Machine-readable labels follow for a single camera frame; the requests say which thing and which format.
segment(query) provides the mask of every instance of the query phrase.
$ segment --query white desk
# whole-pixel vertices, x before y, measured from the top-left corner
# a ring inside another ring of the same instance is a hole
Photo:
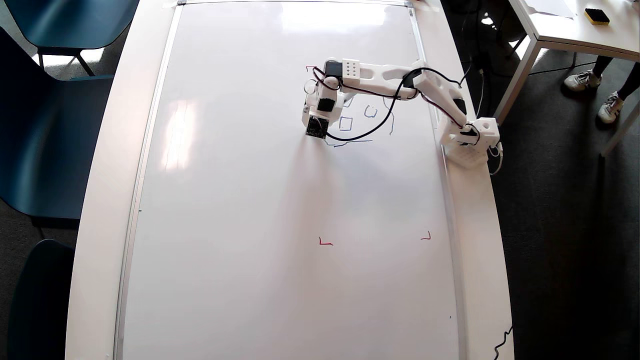
[[[438,52],[430,65],[462,76],[439,1],[416,3],[423,46]],[[141,0],[113,83],[89,176],[79,229],[67,322],[67,359],[112,359],[124,244],[136,176],[158,70],[173,8]],[[465,89],[465,98],[470,96]],[[447,165],[460,248],[467,319],[462,358],[486,359],[511,326],[509,291],[499,224],[487,168]],[[513,340],[500,348],[513,358]]]
[[[513,102],[518,97],[540,49],[556,49],[640,61],[640,17],[638,3],[629,0],[566,0],[575,14],[573,19],[533,12],[525,0],[509,0],[531,41],[495,110],[499,124],[504,122]],[[608,26],[593,25],[584,16],[585,8],[602,9],[611,23]],[[624,133],[637,116],[632,111],[620,131]]]

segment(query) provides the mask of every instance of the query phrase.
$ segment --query floor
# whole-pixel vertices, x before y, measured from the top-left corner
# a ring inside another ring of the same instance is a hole
[[[443,3],[463,66],[479,53],[490,59],[492,71],[484,75],[484,84],[475,69],[467,79],[476,109],[482,98],[480,115],[491,115],[518,65],[517,54],[505,56],[522,27],[508,12],[497,40],[507,1],[481,1],[477,25],[475,14],[456,13],[475,10],[475,1]],[[29,55],[36,54],[2,1],[0,26]],[[126,33],[103,50],[83,52],[96,75],[115,73]],[[569,66],[572,55],[541,53],[534,71]],[[577,63],[594,59],[579,54]],[[45,69],[58,79],[85,76],[77,60],[71,60],[46,56]],[[595,117],[631,66],[614,60],[597,92],[579,95],[567,94],[560,84],[568,74],[589,66],[531,75],[500,129],[505,158],[492,180],[518,360],[638,359],[640,129],[636,123],[602,159],[598,153],[615,126],[603,127]],[[628,103],[637,99],[638,91]],[[76,231],[43,232],[75,245]],[[26,215],[0,201],[0,359],[6,358],[13,289],[40,238]]]

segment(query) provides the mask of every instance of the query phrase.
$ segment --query white sneaker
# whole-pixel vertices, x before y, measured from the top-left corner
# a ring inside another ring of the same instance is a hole
[[[564,84],[571,91],[583,91],[588,88],[597,88],[600,86],[602,76],[597,77],[593,73],[593,70],[579,72],[577,74],[569,75],[564,79]]]
[[[600,107],[600,111],[598,111],[598,117],[605,124],[611,124],[616,121],[616,118],[620,114],[620,110],[622,110],[622,106],[625,104],[625,101],[620,99],[618,96],[618,92],[614,92],[609,95],[604,104]]]

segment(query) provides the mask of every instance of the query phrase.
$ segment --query white robotic arm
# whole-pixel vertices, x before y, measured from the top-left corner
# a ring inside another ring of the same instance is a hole
[[[305,87],[307,98],[302,123],[307,127],[307,135],[351,141],[377,129],[375,127],[368,133],[348,139],[328,133],[328,128],[340,119],[343,104],[355,94],[374,94],[397,100],[410,100],[421,95],[449,117],[441,120],[436,130],[448,158],[465,167],[474,167],[486,163],[487,148],[501,152],[495,119],[467,121],[460,88],[439,72],[426,67],[424,61],[416,61],[412,67],[401,67],[331,58],[324,64],[324,72],[314,67],[314,75],[316,83],[313,89]]]

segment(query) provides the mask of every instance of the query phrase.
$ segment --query black pants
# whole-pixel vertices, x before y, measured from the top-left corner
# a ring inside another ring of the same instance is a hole
[[[593,73],[598,77],[602,76],[602,72],[611,60],[613,60],[613,58],[598,56],[596,59],[596,65],[593,67]],[[638,88],[638,86],[640,86],[640,63],[635,63],[634,68],[631,69],[631,73],[625,81],[625,84],[622,85],[620,90],[618,90],[618,96],[624,101],[627,96]]]

